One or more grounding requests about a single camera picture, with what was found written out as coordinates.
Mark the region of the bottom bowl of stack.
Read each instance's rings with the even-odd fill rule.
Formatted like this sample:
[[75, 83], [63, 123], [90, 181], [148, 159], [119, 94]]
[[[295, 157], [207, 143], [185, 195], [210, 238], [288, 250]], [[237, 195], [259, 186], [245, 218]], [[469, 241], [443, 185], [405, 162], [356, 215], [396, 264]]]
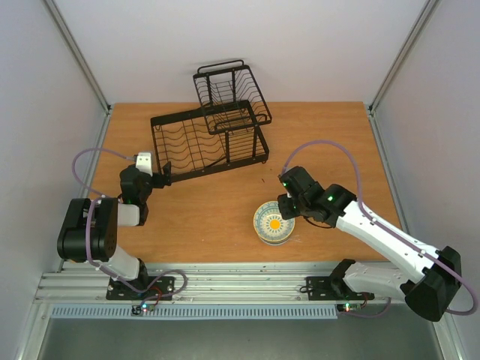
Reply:
[[259, 239], [264, 244], [271, 245], [271, 246], [280, 246], [289, 241], [290, 235], [284, 236], [284, 237], [260, 235]]

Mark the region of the right controller board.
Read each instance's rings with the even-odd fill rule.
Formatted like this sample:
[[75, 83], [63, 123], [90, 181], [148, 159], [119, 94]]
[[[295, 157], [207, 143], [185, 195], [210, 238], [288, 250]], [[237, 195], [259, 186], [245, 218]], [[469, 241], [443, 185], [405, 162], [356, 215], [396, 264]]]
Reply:
[[337, 311], [340, 313], [352, 313], [362, 310], [365, 307], [365, 304], [353, 304], [350, 302], [338, 304]]

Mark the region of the controller board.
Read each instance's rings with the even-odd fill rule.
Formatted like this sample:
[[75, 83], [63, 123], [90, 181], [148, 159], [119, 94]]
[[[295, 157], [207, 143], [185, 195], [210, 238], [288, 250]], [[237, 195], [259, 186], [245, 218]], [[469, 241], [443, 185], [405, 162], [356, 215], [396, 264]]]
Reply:
[[145, 314], [154, 311], [156, 306], [154, 304], [133, 305], [130, 309], [131, 316], [144, 316]]
[[340, 313], [352, 313], [362, 310], [365, 307], [365, 304], [353, 304], [350, 302], [338, 304], [337, 311]]

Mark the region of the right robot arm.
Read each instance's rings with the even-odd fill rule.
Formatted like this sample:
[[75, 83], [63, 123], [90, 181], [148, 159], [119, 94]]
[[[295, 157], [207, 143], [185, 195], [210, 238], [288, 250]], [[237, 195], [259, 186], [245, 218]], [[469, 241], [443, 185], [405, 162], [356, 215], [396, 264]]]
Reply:
[[367, 293], [404, 301], [417, 315], [438, 322], [461, 287], [461, 255], [419, 241], [362, 205], [354, 193], [332, 184], [323, 188], [305, 168], [294, 166], [279, 176], [286, 192], [277, 198], [283, 219], [312, 218], [364, 242], [393, 268], [343, 259], [329, 276], [336, 299]]

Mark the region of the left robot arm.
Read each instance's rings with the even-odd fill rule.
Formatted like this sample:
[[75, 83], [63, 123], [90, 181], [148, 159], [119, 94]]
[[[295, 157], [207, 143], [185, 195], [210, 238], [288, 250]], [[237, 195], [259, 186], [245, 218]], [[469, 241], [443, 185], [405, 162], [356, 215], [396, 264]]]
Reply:
[[58, 255], [63, 260], [89, 263], [123, 284], [135, 299], [147, 296], [151, 280], [145, 263], [118, 245], [118, 228], [146, 223], [148, 198], [155, 188], [172, 184], [171, 168], [170, 162], [160, 172], [130, 165], [120, 172], [120, 197], [72, 199], [58, 236]]

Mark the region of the black wire dish rack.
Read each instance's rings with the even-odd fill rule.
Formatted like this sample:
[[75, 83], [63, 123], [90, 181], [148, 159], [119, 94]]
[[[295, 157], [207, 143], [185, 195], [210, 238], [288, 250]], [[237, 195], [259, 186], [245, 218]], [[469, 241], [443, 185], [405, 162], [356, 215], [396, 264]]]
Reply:
[[262, 127], [272, 121], [257, 80], [242, 59], [199, 67], [193, 75], [196, 109], [150, 120], [158, 172], [172, 163], [172, 182], [264, 164]]

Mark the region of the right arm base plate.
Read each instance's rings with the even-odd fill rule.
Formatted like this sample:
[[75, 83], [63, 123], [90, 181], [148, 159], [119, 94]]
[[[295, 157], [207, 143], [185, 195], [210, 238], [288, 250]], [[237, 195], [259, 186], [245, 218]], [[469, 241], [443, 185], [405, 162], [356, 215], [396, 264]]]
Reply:
[[305, 278], [304, 286], [298, 291], [307, 295], [310, 301], [362, 301], [374, 300], [370, 292], [354, 292], [343, 280], [332, 280], [330, 277], [310, 276]]

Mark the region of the left controller board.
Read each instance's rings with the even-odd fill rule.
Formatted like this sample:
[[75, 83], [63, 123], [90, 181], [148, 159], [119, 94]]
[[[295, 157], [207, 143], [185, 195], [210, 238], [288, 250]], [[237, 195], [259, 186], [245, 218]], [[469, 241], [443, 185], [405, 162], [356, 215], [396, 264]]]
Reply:
[[154, 311], [156, 306], [154, 304], [133, 305], [130, 309], [131, 316], [144, 316], [145, 314]]

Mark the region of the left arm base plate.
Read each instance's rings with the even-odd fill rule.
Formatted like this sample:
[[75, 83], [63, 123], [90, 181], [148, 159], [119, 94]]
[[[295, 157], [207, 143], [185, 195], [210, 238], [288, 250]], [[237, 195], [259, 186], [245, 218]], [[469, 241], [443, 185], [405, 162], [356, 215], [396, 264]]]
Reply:
[[163, 276], [156, 280], [154, 284], [147, 287], [154, 280], [149, 276], [145, 283], [133, 282], [130, 286], [121, 281], [109, 280], [106, 290], [106, 300], [112, 301], [139, 301], [149, 297], [157, 299], [161, 294], [161, 301], [169, 301], [173, 297], [173, 291], [176, 289], [176, 282], [173, 276]]

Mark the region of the yellow sun pattern bowl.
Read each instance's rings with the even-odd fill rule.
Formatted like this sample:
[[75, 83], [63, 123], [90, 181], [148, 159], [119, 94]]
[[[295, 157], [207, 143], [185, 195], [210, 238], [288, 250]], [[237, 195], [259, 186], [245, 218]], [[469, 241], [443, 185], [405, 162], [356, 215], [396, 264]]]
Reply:
[[254, 213], [253, 228], [262, 236], [291, 236], [295, 228], [295, 220], [284, 220], [277, 201], [263, 203]]

